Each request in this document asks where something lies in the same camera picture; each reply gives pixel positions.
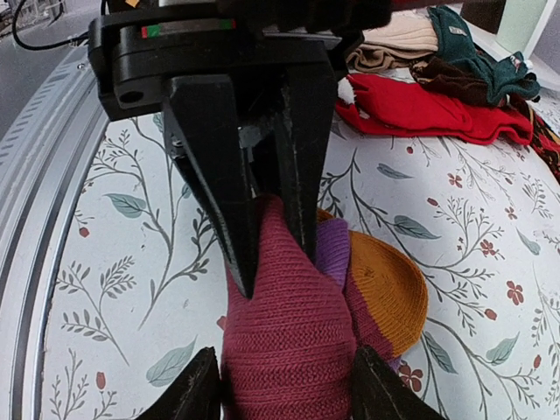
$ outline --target red flower print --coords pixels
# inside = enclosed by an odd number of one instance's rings
[[[404,362],[399,367],[399,375],[407,387],[412,389],[414,392],[420,392],[420,389],[422,389],[422,382],[420,380],[424,376],[422,370],[411,370],[410,366]]]
[[[509,280],[507,282],[507,287],[509,288],[507,291],[507,297],[514,301],[515,306],[522,304],[525,301],[525,298],[523,297],[523,288],[519,284],[515,285],[514,282]]]
[[[506,210],[506,213],[507,213],[507,217],[511,221],[514,221],[515,219],[517,219],[517,216],[515,215],[515,209],[513,207],[506,208],[505,210]]]
[[[492,321],[495,321],[496,318],[498,318],[498,314],[497,314],[496,312],[494,312],[493,310],[491,310],[491,309],[486,309],[486,310],[484,311],[484,314],[486,315],[486,317],[487,317],[488,319],[491,319]]]
[[[486,239],[480,243],[480,247],[482,248],[482,254],[484,254],[484,256],[488,256],[488,254],[495,256],[499,251],[494,249],[494,244]]]
[[[459,175],[455,176],[451,173],[448,173],[447,176],[449,177],[449,183],[452,186],[456,186],[457,188],[463,188],[461,181],[463,180]]]
[[[97,376],[95,377],[95,384],[99,390],[103,391],[105,389],[105,385],[107,384],[105,381],[105,374],[103,372],[97,372]]]
[[[226,322],[228,321],[228,319],[226,317],[220,317],[220,319],[218,319],[216,321],[216,324],[218,324],[218,327],[221,328],[222,331],[226,331]]]

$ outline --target floral tablecloth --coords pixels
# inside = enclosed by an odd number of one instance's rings
[[[555,130],[559,104],[536,105]],[[135,418],[198,349],[221,351],[223,259],[161,130],[159,115],[111,123],[91,165],[45,336],[44,420]],[[335,117],[319,204],[422,269],[429,316],[399,368],[418,396],[452,420],[560,416],[560,186],[532,150]]]

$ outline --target red cloth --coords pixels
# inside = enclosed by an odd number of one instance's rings
[[[503,134],[518,144],[530,144],[531,123],[512,108],[466,105],[443,94],[427,92],[417,83],[374,74],[348,76],[355,104],[337,103],[349,124],[366,134],[399,137],[453,136],[469,143],[490,144]]]
[[[222,376],[229,420],[347,420],[356,351],[340,286],[321,274],[267,199],[252,300],[227,280]]]

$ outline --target pile of clothes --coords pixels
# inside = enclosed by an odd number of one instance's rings
[[[558,136],[530,107],[540,85],[520,52],[495,62],[473,43],[466,22],[447,6],[428,16],[396,13],[364,32],[348,62],[361,73],[340,83],[339,114],[356,129],[399,137],[453,136],[490,144],[500,136],[531,145],[560,181]],[[382,70],[408,67],[416,83]]]

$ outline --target wire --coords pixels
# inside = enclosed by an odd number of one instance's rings
[[[84,32],[78,37],[65,39],[64,41],[56,42],[54,44],[47,44],[47,45],[29,45],[29,44],[26,44],[18,35],[18,18],[19,18],[19,15],[21,14],[21,10],[24,8],[26,2],[27,2],[27,0],[21,0],[21,2],[19,2],[19,5],[17,6],[16,11],[14,12],[14,18],[11,22],[11,33],[13,34],[14,40],[16,41],[16,44],[18,44],[19,46],[21,46],[25,50],[29,50],[29,51],[52,50],[52,49],[58,48],[60,46],[67,46],[68,44],[79,43],[81,41],[85,41],[86,39],[88,39],[88,33]]]

